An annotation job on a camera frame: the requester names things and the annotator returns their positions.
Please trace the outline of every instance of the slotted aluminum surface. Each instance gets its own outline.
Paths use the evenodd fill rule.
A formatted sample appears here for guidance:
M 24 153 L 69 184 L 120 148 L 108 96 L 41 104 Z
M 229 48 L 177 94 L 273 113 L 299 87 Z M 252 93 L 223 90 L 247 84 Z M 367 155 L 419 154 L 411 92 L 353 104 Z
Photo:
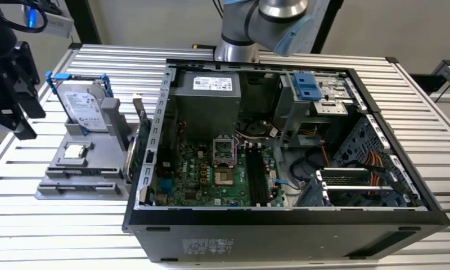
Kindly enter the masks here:
M 152 49 L 85 45 L 68 51 L 55 72 L 111 76 L 128 120 L 137 120 L 132 95 L 140 94 L 149 116 L 167 58 L 212 60 L 203 49 Z M 430 104 L 400 65 L 384 58 L 263 52 L 267 64 L 355 68 L 396 135 L 450 217 L 450 123 Z M 152 264 L 136 238 L 121 232 L 125 201 L 37 201 L 33 194 L 60 145 L 65 114 L 47 86 L 47 118 L 31 120 L 39 138 L 9 135 L 0 146 L 0 270 L 4 269 L 417 269 L 450 270 L 450 227 L 380 261 Z

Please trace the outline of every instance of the orange wire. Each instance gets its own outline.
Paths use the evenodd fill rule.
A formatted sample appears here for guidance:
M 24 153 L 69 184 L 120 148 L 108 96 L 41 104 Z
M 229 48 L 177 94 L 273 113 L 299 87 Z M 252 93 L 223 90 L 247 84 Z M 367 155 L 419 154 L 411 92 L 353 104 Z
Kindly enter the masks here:
M 325 147 L 324 147 L 324 145 L 323 145 L 323 155 L 324 155 L 325 165 L 327 165 L 327 167 L 331 167 L 329 158 L 328 158 L 328 154 L 325 153 Z
M 376 157 L 375 157 L 375 153 L 372 152 L 371 150 L 371 153 L 369 153 L 369 156 L 372 156 L 372 165 L 376 165 Z M 371 185 L 375 186 L 376 185 L 376 176 L 375 176 L 375 173 L 371 172 Z

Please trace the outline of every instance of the case label sticker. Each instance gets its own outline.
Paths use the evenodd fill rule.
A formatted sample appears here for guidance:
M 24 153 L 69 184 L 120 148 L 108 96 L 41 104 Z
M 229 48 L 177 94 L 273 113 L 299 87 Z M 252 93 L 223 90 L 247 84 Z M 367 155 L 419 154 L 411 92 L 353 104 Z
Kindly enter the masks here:
M 185 254 L 231 254 L 235 239 L 183 239 L 183 249 Z
M 67 92 L 65 96 L 79 124 L 91 131 L 105 131 L 107 125 L 96 97 L 77 92 Z
M 193 90 L 232 91 L 232 78 L 195 77 Z

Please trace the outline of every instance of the yellow wire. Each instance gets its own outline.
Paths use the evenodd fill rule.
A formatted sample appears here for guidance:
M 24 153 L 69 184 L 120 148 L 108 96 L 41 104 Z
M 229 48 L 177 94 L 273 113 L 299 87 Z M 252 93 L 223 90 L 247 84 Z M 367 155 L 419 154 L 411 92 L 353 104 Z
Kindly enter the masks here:
M 325 165 L 327 165 L 327 167 L 331 167 L 329 158 L 328 158 L 328 154 L 325 152 L 325 147 L 324 146 L 323 146 L 323 154 L 324 154 Z

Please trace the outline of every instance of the black frame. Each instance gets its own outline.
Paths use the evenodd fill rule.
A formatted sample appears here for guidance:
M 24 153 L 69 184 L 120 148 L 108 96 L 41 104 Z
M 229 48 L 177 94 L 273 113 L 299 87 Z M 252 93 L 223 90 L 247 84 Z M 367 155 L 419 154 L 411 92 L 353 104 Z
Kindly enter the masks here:
M 442 211 L 432 192 L 420 176 L 417 168 L 413 166 L 412 160 L 395 136 L 391 126 L 387 124 L 381 110 L 373 100 L 369 91 L 365 88 L 364 82 L 359 77 L 355 69 L 324 68 L 313 66 L 295 65 L 273 65 L 273 64 L 244 64 L 233 62 L 215 62 L 199 60 L 167 60 L 168 64 L 175 64 L 171 68 L 191 69 L 193 71 L 211 71 L 204 68 L 204 65 L 215 65 L 220 69 L 223 65 L 237 67 L 247 65 L 249 67 L 305 70 L 317 69 L 333 72 L 347 72 L 351 76 L 355 86 L 367 102 L 371 110 L 369 113 L 375 116 L 387 139 L 393 147 L 395 155 L 399 156 L 403 165 L 409 173 L 409 176 L 416 184 L 416 188 L 423 196 L 425 206 L 429 211 L 307 211 L 307 210 L 268 210 L 268 211 L 239 211 L 239 210 L 135 210 L 135 194 L 137 192 L 139 180 L 135 179 L 132 184 L 132 196 L 128 200 L 125 219 L 123 229 L 127 231 L 129 225 L 149 225 L 151 228 L 167 229 L 172 225 L 341 225 L 341 224 L 383 224 L 397 225 L 399 231 L 420 231 L 420 237 L 424 238 L 434 232 L 450 226 L 450 220 L 446 213 Z M 421 226 L 436 225 L 434 229 L 423 230 Z M 351 259 L 364 259 L 367 256 L 351 254 Z
M 88 0 L 65 0 L 65 4 L 75 20 L 80 42 L 85 44 L 103 44 Z

